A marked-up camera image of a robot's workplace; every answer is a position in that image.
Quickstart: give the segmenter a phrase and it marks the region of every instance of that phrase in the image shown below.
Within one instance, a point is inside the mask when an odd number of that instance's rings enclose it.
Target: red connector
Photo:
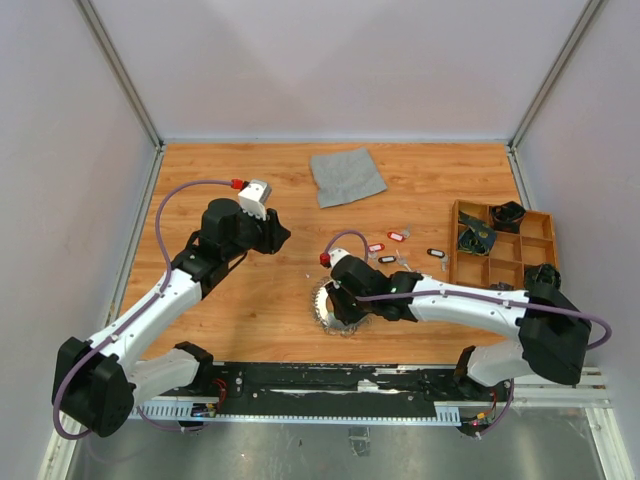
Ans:
[[[244,180],[240,180],[239,178],[234,178],[231,180],[231,188],[234,190],[242,190],[247,186],[249,182],[245,182]]]
[[[327,252],[322,252],[320,254],[320,265],[324,268],[331,268],[331,257]]]

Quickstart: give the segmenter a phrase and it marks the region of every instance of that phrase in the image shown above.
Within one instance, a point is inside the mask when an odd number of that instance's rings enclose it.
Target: red key tag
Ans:
[[[371,253],[380,252],[382,250],[384,250],[384,243],[373,243],[369,245],[369,251]]]
[[[389,237],[391,240],[395,240],[396,242],[404,242],[406,240],[404,235],[396,232],[387,233],[387,237]]]

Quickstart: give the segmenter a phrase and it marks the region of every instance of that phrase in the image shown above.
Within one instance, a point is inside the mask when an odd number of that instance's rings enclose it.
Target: metal floor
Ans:
[[[108,464],[84,440],[67,479],[604,479],[581,409],[513,409],[482,441],[452,427],[372,426],[366,437],[344,425],[219,423],[182,435],[129,421],[91,439]]]

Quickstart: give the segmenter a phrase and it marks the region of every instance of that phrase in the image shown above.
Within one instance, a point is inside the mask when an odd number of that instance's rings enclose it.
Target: white wall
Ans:
[[[585,0],[95,0],[167,138],[507,139]]]
[[[640,3],[610,1],[520,149],[555,215],[563,290],[608,319],[595,360],[640,472]]]
[[[35,478],[56,353],[104,321],[153,149],[74,3],[0,15],[0,477]]]

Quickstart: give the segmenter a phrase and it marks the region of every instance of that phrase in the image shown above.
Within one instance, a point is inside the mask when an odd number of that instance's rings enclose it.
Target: wire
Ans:
[[[244,255],[242,257],[240,257],[238,259],[238,261],[236,263],[234,263],[231,268],[229,268],[229,271],[227,272],[227,274],[233,272],[238,265],[240,265],[242,262],[244,262],[244,259],[247,258],[247,253],[248,252],[244,252]]]
[[[162,253],[162,257],[164,258],[165,266],[166,266],[166,273],[164,276],[164,280],[162,281],[162,284],[160,285],[160,289],[158,292],[153,294],[153,296],[149,298],[149,300],[147,300],[138,310],[136,310],[127,320],[125,320],[122,323],[122,325],[120,325],[110,336],[105,338],[97,346],[93,347],[93,349],[88,354],[82,357],[78,361],[78,363],[76,363],[71,368],[71,370],[69,370],[69,372],[65,375],[62,382],[60,382],[60,386],[58,387],[58,391],[56,392],[56,395],[53,400],[53,426],[56,432],[58,433],[58,435],[60,435],[62,438],[66,440],[79,440],[91,433],[91,430],[89,429],[83,432],[80,432],[78,434],[69,433],[64,429],[64,427],[62,426],[62,422],[60,421],[60,405],[62,404],[62,397],[68,390],[69,385],[73,380],[73,378],[77,375],[80,369],[82,369],[82,367],[84,367],[89,362],[89,360],[91,360],[98,353],[100,353],[100,351],[103,348],[105,348],[107,345],[113,343],[118,338],[118,336],[122,334],[122,332],[124,332],[127,328],[129,328],[129,326],[133,322],[135,322],[144,312],[146,312],[149,309],[149,307],[151,307],[151,305],[153,305],[156,302],[156,300],[160,298],[160,295],[162,294],[162,292],[164,292],[164,290],[167,288],[167,285],[169,285],[169,282],[171,281],[171,258],[169,257],[169,252],[167,251],[167,247],[165,246],[164,241],[162,240],[162,233],[160,232],[160,218],[162,216],[162,211],[164,210],[165,205],[171,199],[171,197],[173,197],[176,193],[180,192],[181,190],[184,190],[185,188],[191,187],[193,185],[226,185],[229,187],[233,187],[234,183],[226,180],[194,180],[191,182],[183,183],[182,185],[174,188],[160,202],[160,205],[158,206],[158,211],[156,212],[156,218],[155,218],[155,233],[156,233],[156,240],[158,241],[158,246],[160,247],[160,252]]]
[[[218,394],[218,408],[217,408],[217,410],[220,411],[220,407],[222,406],[222,403],[227,399],[227,383],[221,378],[216,378],[213,381],[213,383],[220,388],[220,393]]]
[[[369,244],[367,243],[367,239],[365,238],[365,236],[362,233],[360,233],[358,230],[345,230],[343,232],[338,233],[331,240],[329,240],[329,243],[327,244],[327,247],[324,249],[323,253],[328,254],[329,249],[333,247],[333,244],[336,243],[336,241],[340,237],[343,237],[345,235],[356,235],[360,237],[360,239],[362,240],[362,243],[364,244],[364,261],[365,263],[367,263],[369,261]]]
[[[356,297],[356,300],[360,302],[375,302],[378,300],[395,300],[399,298],[413,298],[413,297],[426,297],[426,296],[447,296],[452,297],[464,297],[474,300],[481,300],[483,302],[494,303],[505,307],[517,307],[524,309],[537,310],[540,312],[555,313],[557,315],[565,315],[568,317],[574,317],[581,320],[587,320],[589,322],[597,323],[604,329],[604,334],[598,340],[587,345],[587,350],[593,350],[601,345],[604,345],[609,341],[612,335],[611,325],[602,318],[590,314],[577,312],[575,310],[569,310],[567,308],[549,307],[547,305],[538,305],[535,303],[516,302],[513,300],[507,300],[504,298],[490,297],[488,295],[481,295],[479,293],[462,292],[459,290],[423,290],[420,292],[407,292],[407,293],[389,293],[384,295],[372,295],[369,297]]]
[[[509,407],[511,407],[511,403],[513,402],[513,390],[515,389],[515,382],[513,381],[513,378],[509,380],[509,383],[510,385],[509,385],[509,395],[507,396],[507,403],[504,404],[502,411],[496,417],[496,419],[493,422],[491,422],[491,424],[487,428],[485,428],[484,430],[478,433],[478,435],[480,435],[481,437],[484,437],[487,433],[489,433],[491,430],[496,428],[498,426],[498,423],[500,423],[500,421],[504,418],[504,416],[509,411]]]

